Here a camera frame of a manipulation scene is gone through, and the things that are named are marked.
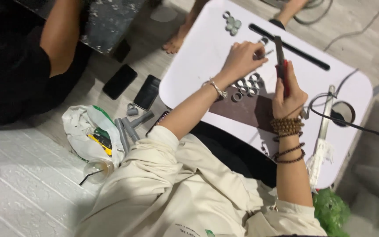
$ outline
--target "white cloth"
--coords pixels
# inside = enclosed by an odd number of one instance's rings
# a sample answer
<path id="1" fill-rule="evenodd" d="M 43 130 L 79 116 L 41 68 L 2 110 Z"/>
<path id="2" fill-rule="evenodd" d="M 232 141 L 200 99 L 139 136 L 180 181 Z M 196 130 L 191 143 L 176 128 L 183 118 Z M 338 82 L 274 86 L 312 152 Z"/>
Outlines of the white cloth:
<path id="1" fill-rule="evenodd" d="M 195 136 L 156 126 L 104 184 L 80 237 L 326 236 L 314 208 L 277 201 L 232 172 Z"/>

